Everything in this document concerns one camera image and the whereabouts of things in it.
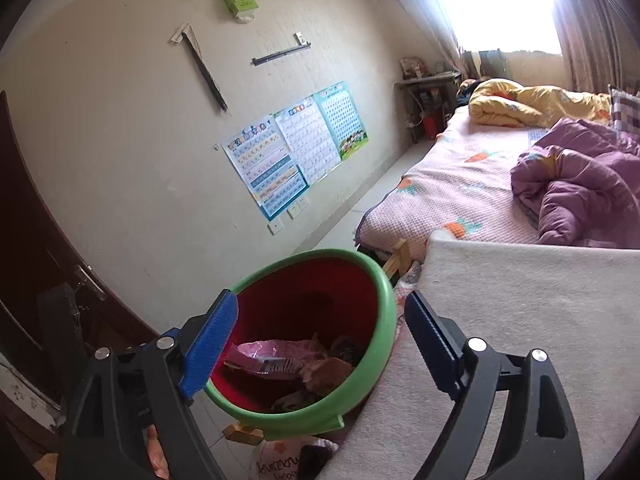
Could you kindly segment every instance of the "silver screw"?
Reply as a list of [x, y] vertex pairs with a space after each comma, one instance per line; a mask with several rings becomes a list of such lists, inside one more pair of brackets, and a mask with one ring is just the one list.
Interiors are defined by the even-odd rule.
[[486, 343], [484, 342], [484, 339], [480, 339], [479, 337], [472, 337], [468, 344], [469, 348], [476, 352], [483, 352], [486, 350]]
[[109, 357], [109, 354], [111, 353], [111, 351], [106, 347], [103, 346], [102, 348], [98, 348], [95, 351], [95, 358], [99, 359], [100, 361], [102, 361], [103, 359], [106, 359], [107, 357]]
[[168, 350], [174, 345], [175, 341], [173, 337], [164, 336], [158, 339], [156, 346], [161, 350]]
[[531, 357], [533, 357], [536, 361], [546, 361], [546, 352], [544, 350], [539, 350], [538, 348], [536, 348], [535, 350], [531, 351]]

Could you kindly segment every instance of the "green bucket rim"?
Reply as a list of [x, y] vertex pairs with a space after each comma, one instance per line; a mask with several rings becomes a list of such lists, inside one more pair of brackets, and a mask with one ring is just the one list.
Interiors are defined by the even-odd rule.
[[347, 260], [369, 275], [378, 294], [376, 327], [365, 354], [347, 380], [323, 399], [295, 412], [259, 413], [245, 410], [223, 397], [209, 379], [205, 389], [209, 398], [240, 423], [262, 430], [266, 440], [318, 434], [343, 428], [342, 415], [352, 410], [367, 396], [391, 354], [396, 333], [396, 301], [393, 288], [382, 268], [365, 254], [344, 249], [321, 249], [294, 254], [254, 272], [231, 290], [239, 294], [252, 283], [284, 267], [319, 258]]

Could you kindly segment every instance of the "door handle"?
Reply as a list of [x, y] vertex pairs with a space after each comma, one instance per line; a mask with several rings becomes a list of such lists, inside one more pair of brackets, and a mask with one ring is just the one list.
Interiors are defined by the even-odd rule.
[[80, 265], [74, 267], [74, 273], [86, 288], [93, 291], [100, 301], [107, 299], [106, 293], [94, 282], [94, 279]]

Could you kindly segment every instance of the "yellow blanket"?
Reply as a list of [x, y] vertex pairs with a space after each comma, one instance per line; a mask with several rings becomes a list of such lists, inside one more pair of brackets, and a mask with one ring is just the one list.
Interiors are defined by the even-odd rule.
[[471, 120], [496, 126], [551, 128], [563, 117], [609, 122], [608, 94], [569, 92], [557, 86], [524, 87], [508, 79], [489, 79], [469, 100]]

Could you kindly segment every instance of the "pink bedsheet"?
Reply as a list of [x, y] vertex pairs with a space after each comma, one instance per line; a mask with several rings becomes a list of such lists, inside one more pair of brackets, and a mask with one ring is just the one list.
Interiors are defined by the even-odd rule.
[[458, 108], [431, 151], [363, 216], [356, 243], [391, 252], [406, 238], [420, 261], [439, 228], [463, 240], [535, 243], [536, 229], [513, 200], [510, 170], [543, 133], [473, 124], [468, 108]]

